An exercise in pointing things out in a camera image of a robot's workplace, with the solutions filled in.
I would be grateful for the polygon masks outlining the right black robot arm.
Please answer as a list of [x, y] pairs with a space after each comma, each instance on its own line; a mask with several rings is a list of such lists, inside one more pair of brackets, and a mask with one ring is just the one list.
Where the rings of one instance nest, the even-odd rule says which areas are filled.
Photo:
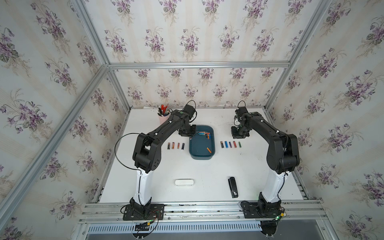
[[250, 113], [245, 107], [235, 110], [234, 121], [239, 123], [231, 127], [234, 139], [249, 137], [253, 130], [268, 143], [266, 160], [270, 172], [260, 193], [259, 204], [276, 206], [281, 202], [281, 191], [287, 177], [300, 164], [298, 138], [276, 129], [260, 113]]

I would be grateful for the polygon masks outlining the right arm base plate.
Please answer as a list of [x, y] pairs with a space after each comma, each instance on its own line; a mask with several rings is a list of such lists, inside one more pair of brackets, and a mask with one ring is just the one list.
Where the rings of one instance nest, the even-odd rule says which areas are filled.
[[281, 201], [276, 203], [242, 201], [240, 206], [246, 219], [279, 219], [285, 213]]

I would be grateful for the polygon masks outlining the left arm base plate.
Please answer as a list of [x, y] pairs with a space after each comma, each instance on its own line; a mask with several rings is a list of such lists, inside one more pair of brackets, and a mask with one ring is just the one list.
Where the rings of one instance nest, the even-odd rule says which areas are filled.
[[149, 204], [144, 207], [132, 207], [130, 204], [121, 208], [124, 221], [134, 220], [163, 220], [165, 205], [164, 204]]

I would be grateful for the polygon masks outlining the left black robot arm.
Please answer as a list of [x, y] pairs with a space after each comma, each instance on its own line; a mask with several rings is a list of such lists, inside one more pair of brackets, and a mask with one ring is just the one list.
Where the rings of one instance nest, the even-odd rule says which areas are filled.
[[150, 209], [152, 195], [152, 173], [158, 168], [162, 159], [162, 145], [174, 133], [182, 137], [192, 137], [196, 133], [196, 125], [192, 125], [197, 111], [194, 107], [186, 105], [182, 110], [174, 110], [169, 118], [155, 130], [137, 137], [133, 153], [133, 161], [138, 170], [137, 186], [130, 206], [141, 214]]

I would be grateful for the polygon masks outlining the teal plastic storage box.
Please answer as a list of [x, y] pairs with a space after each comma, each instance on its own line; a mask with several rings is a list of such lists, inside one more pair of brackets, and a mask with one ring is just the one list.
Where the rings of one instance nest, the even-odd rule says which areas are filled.
[[196, 125], [196, 134], [190, 137], [189, 153], [194, 160], [210, 160], [216, 152], [214, 129], [207, 125]]

